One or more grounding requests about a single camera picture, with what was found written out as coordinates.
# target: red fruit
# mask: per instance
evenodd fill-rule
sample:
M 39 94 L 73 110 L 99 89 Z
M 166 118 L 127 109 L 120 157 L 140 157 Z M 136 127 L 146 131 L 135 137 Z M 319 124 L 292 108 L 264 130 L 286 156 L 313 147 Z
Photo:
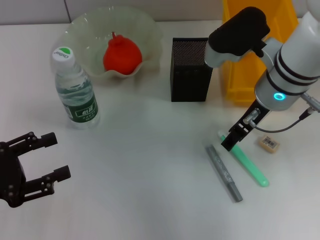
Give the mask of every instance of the red fruit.
M 115 70 L 118 73 L 129 75 L 142 63 L 142 54 L 138 46 L 129 38 L 115 35 L 112 32 L 108 48 L 103 57 L 103 65 L 106 71 Z

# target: glowing blue ring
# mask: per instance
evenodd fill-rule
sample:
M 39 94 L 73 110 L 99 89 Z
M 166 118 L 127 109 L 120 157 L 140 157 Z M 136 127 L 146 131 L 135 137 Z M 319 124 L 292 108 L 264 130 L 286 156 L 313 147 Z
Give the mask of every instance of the glowing blue ring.
M 286 99 L 286 95 L 281 93 L 281 92 L 276 92 L 274 95 L 273 95 L 274 99 L 277 100 L 277 101 L 283 101 Z

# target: green bottle label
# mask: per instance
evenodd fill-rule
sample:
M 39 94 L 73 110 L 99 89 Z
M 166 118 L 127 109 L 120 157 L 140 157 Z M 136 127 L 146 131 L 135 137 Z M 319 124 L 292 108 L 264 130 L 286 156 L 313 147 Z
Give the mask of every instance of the green bottle label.
M 80 106 L 69 106 L 64 103 L 63 105 L 69 118 L 76 123 L 86 123 L 94 119 L 98 113 L 98 105 L 94 94 L 88 102 Z

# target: green highlighter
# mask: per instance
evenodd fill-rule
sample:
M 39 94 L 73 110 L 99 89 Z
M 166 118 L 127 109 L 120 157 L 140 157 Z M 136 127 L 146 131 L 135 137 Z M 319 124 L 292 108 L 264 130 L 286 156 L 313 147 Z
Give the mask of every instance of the green highlighter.
M 218 136 L 222 141 L 226 138 L 226 135 L 221 130 L 218 132 Z M 261 187 L 269 186 L 268 179 L 259 170 L 259 168 L 257 168 L 257 166 L 245 155 L 245 153 L 238 145 L 235 145 L 230 152 L 235 156 L 236 159 L 238 159 L 238 161 L 245 167 L 245 169 Z

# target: black mesh pencil holder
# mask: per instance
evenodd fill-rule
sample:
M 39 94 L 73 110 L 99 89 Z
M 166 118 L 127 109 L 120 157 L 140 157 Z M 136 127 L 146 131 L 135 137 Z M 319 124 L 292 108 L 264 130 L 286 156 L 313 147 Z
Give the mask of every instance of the black mesh pencil holder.
M 205 63 L 208 38 L 174 38 L 171 55 L 171 101 L 206 101 L 212 68 Z

